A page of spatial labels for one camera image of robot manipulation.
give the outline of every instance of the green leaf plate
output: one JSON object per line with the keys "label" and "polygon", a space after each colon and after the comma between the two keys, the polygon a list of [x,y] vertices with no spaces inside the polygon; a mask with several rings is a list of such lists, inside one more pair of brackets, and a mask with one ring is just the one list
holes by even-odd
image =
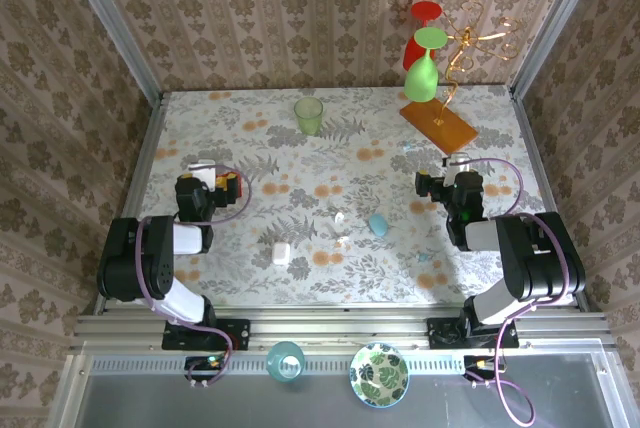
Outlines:
{"label": "green leaf plate", "polygon": [[409,388],[409,369],[402,355],[386,343],[371,343],[351,361],[349,381],[364,403],[388,408],[399,402]]}

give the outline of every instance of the teal glass cup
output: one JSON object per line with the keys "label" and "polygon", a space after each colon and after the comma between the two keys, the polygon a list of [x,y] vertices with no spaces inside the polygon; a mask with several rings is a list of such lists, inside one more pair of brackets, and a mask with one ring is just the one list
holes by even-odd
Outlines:
{"label": "teal glass cup", "polygon": [[293,111],[298,119],[300,130],[305,135],[313,136],[318,133],[324,112],[324,107],[319,99],[311,96],[301,98],[296,102]]}
{"label": "teal glass cup", "polygon": [[276,343],[267,355],[267,372],[274,380],[288,383],[304,371],[304,354],[291,341]]}

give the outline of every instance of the floral tablecloth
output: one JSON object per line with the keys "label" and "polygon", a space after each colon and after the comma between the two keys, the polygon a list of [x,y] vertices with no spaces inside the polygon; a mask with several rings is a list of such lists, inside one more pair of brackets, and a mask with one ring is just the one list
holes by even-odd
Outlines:
{"label": "floral tablecloth", "polygon": [[[319,136],[297,127],[293,105],[303,96],[324,104]],[[491,286],[501,277],[497,253],[459,252],[442,206],[415,194],[416,170],[441,174],[443,154],[400,116],[407,103],[401,88],[172,93],[142,215],[175,213],[176,178],[201,158],[237,167],[254,194],[236,221],[215,228],[208,254],[175,258],[176,276],[214,304],[244,306],[459,303]],[[465,150],[515,163],[521,208],[541,210],[505,88],[461,87],[451,108],[478,130]],[[485,213],[506,210],[515,175],[498,163],[475,168],[485,177]],[[368,227],[374,213],[389,223],[383,238]],[[276,241],[291,244],[288,266],[270,263]]]}

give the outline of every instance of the brown damask wallpaper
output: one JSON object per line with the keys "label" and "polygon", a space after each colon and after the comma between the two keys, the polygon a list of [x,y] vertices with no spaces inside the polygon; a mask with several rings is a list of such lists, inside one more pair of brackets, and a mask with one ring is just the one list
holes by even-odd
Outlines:
{"label": "brown damask wallpaper", "polygon": [[581,0],[525,107],[640,400],[640,0]]}
{"label": "brown damask wallpaper", "polygon": [[[165,91],[398,85],[419,0],[116,0]],[[467,0],[435,0],[463,23]],[[509,63],[475,52],[468,83],[503,83],[520,66],[553,0],[479,0],[481,33],[499,17],[525,29]],[[440,50],[441,71],[449,50]]]}
{"label": "brown damask wallpaper", "polygon": [[87,0],[0,0],[0,427],[44,426],[141,99]]}

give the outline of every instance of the green glass cup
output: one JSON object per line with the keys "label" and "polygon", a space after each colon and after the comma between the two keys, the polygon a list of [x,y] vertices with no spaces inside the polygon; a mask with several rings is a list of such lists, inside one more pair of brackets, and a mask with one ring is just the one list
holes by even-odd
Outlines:
{"label": "green glass cup", "polygon": [[301,98],[296,101],[293,111],[298,119],[300,130],[305,135],[315,135],[322,125],[322,113],[324,107],[322,102],[311,96]]}

